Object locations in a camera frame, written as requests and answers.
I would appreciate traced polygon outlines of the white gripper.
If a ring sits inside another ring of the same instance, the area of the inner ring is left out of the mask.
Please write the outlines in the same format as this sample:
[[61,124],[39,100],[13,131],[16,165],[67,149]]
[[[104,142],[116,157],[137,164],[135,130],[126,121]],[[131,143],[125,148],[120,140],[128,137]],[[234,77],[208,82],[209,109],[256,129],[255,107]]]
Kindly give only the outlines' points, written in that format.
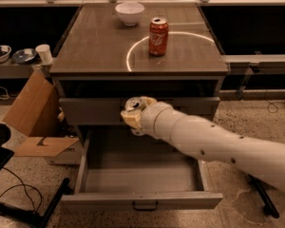
[[123,110],[121,112],[123,121],[131,127],[134,135],[141,136],[144,133],[157,138],[155,132],[156,120],[164,110],[172,109],[172,106],[164,102],[157,102],[152,97],[141,96],[140,100],[140,110]]

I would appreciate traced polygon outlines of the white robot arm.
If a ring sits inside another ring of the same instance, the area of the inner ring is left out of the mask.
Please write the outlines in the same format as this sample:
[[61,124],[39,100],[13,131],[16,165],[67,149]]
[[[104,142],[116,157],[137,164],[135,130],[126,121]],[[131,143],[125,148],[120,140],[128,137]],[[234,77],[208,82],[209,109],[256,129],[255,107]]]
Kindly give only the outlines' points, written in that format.
[[150,97],[133,97],[121,112],[138,135],[174,146],[203,161],[226,162],[285,193],[285,143],[244,137]]

